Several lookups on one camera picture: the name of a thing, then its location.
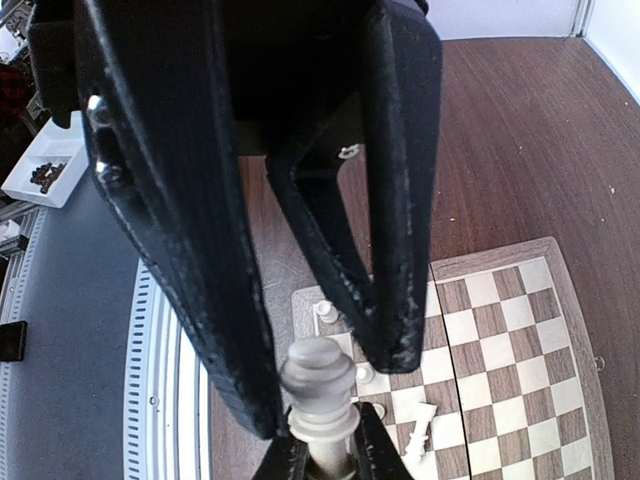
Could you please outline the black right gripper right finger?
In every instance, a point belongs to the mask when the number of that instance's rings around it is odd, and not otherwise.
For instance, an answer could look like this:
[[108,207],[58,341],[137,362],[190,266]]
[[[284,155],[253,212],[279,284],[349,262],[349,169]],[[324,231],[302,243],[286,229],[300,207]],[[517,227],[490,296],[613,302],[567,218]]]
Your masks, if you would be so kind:
[[360,422],[353,434],[356,478],[361,480],[412,480],[388,435],[382,420],[369,402],[355,402]]

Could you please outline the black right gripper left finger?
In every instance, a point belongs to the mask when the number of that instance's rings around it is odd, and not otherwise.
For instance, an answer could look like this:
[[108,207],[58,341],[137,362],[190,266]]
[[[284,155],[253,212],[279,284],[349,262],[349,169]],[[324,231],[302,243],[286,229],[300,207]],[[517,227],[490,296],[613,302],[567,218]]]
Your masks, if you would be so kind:
[[295,437],[274,439],[253,480],[305,480],[309,461],[308,445]]

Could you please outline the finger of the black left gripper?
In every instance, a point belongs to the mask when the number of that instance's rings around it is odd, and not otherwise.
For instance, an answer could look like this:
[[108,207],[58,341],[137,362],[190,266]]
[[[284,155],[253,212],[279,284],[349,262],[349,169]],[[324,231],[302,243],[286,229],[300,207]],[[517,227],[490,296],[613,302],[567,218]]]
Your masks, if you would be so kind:
[[[321,74],[283,145],[270,185],[326,297],[370,364],[409,373],[425,330],[431,204],[443,52],[418,9],[365,9],[322,49]],[[361,106],[371,264],[356,248],[326,136],[352,96]]]
[[235,420],[276,437],[283,406],[271,324],[251,239],[234,115],[214,60],[200,118],[167,126],[146,115],[108,57],[102,91],[83,108],[96,187],[173,307]]

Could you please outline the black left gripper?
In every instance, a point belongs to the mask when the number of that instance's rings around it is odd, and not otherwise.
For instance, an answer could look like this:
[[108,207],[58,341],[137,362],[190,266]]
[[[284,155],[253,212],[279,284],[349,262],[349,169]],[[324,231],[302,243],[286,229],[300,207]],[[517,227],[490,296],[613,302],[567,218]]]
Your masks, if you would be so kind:
[[[320,88],[345,79],[349,46],[367,1],[100,1],[101,29],[86,1],[38,1],[27,23],[33,75],[65,127],[102,91],[107,58],[122,67],[146,115],[205,128],[212,63],[223,60],[238,151],[280,144]],[[105,40],[99,33],[106,34]]]

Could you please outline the white king piece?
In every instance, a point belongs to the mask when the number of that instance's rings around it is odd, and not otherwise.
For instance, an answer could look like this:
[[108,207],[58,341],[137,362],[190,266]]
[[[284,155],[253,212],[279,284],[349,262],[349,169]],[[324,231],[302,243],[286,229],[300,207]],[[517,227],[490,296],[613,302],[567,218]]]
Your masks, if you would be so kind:
[[409,442],[405,447],[405,458],[418,463],[425,455],[425,444],[429,439],[427,435],[431,421],[437,413],[437,406],[424,402],[417,405],[417,417],[413,431],[409,434]]

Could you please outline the white rook corner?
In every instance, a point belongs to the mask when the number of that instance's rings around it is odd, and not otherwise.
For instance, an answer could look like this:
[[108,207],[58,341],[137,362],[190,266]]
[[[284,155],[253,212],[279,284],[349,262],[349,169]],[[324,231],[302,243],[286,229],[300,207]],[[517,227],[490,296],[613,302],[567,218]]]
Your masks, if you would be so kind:
[[334,324],[339,316],[333,303],[328,300],[322,300],[317,303],[316,313],[319,320],[325,324]]

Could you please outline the edge white pawn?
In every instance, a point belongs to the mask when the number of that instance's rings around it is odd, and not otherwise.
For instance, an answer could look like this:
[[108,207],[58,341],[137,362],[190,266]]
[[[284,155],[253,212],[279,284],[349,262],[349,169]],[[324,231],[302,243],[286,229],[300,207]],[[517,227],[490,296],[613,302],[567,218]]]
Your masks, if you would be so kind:
[[371,383],[375,376],[376,373],[369,364],[363,363],[356,366],[356,382],[358,385]]

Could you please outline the white queen piece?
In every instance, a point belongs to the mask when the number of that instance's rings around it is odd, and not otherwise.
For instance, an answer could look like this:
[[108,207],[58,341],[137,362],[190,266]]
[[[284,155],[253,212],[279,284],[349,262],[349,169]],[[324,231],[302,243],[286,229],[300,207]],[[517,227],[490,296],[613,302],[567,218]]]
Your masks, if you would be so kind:
[[355,474],[347,448],[360,423],[351,401],[355,380],[353,360],[330,338],[298,340],[287,351],[280,382],[291,397],[288,424],[292,435],[307,444],[315,479]]

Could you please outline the wooden chess board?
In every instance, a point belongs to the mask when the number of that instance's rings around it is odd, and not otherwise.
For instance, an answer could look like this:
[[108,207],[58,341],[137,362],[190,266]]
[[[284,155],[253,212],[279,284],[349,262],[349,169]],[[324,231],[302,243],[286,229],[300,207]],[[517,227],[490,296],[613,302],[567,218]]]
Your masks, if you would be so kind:
[[[335,340],[367,363],[341,315],[322,323],[318,287],[292,295],[294,334]],[[551,237],[435,262],[413,373],[376,374],[356,401],[405,455],[419,402],[437,406],[415,479],[610,479],[608,424],[574,285]]]

